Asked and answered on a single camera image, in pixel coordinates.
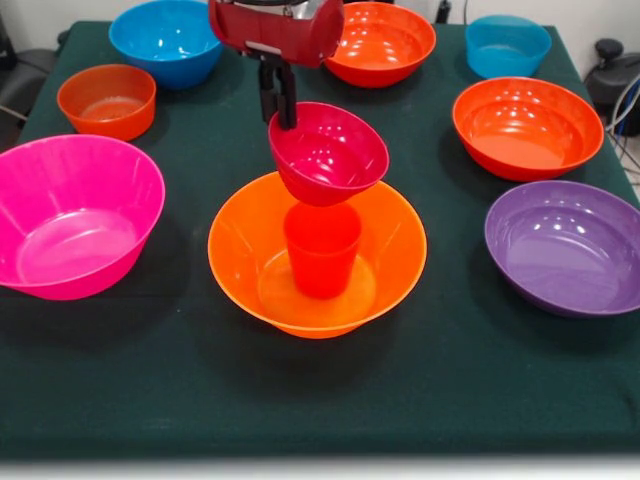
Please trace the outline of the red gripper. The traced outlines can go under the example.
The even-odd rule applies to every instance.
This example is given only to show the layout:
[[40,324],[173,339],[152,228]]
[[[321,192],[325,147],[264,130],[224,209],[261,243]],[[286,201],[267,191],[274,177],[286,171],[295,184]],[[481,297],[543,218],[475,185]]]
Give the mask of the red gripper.
[[262,59],[259,63],[261,115],[269,123],[278,113],[280,127],[294,129],[297,92],[290,64],[315,68],[335,53],[344,27],[343,3],[210,1],[208,9],[213,32],[226,46],[247,55],[270,54],[286,61],[280,65]]

